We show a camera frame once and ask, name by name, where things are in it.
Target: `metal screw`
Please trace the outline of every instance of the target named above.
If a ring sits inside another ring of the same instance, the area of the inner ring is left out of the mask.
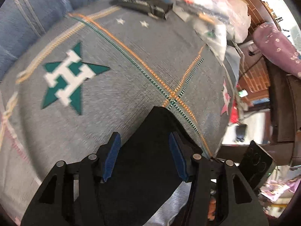
[[[192,156],[195,160],[200,160],[202,156],[200,154],[193,154]]]
[[[234,165],[234,162],[231,161],[231,160],[226,160],[226,164],[227,164],[229,167],[231,167],[231,166]]]
[[[57,167],[62,167],[64,164],[65,164],[64,161],[58,161],[56,163]]]
[[[90,155],[88,156],[88,159],[91,160],[91,161],[95,160],[96,158],[97,158],[97,155],[96,155],[96,154],[90,154]]]

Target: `green star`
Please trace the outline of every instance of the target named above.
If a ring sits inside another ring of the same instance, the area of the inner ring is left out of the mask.
[[[72,49],[80,58],[81,56],[81,42],[77,43],[74,48]],[[52,73],[62,62],[53,62],[53,63],[46,63],[44,65],[44,68],[48,73]],[[74,76],[77,76],[79,73],[81,73],[81,70],[79,69],[83,64],[87,65],[96,75],[99,75],[103,72],[106,72],[110,70],[110,67],[97,65],[97,64],[90,64],[85,63],[82,61],[79,61],[77,63],[73,62],[71,63],[68,68],[73,73]],[[46,95],[43,100],[42,109],[46,108],[58,98],[56,97],[56,92],[59,89],[64,90],[68,83],[64,80],[64,78],[59,75],[58,78],[56,78],[57,84],[54,87],[48,87]],[[71,106],[75,109],[75,111],[81,115],[82,114],[82,103],[81,103],[81,85],[72,93],[72,95],[69,97]]]

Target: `white star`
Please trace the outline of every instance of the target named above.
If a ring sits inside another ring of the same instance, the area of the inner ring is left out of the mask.
[[[146,28],[148,27],[148,23],[146,23],[145,21],[140,21],[140,23],[143,27],[146,27]]]
[[[118,24],[122,24],[122,25],[123,25],[124,22],[125,22],[123,19],[116,19],[116,21],[117,21]]]

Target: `denim fabric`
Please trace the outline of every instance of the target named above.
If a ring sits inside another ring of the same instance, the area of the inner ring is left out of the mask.
[[[66,13],[94,0],[6,0],[0,8],[0,80]]]

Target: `purple floral fabric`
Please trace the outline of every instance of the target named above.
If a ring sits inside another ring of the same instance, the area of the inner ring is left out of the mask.
[[[301,55],[273,23],[265,22],[258,26],[253,41],[273,64],[301,79]]]

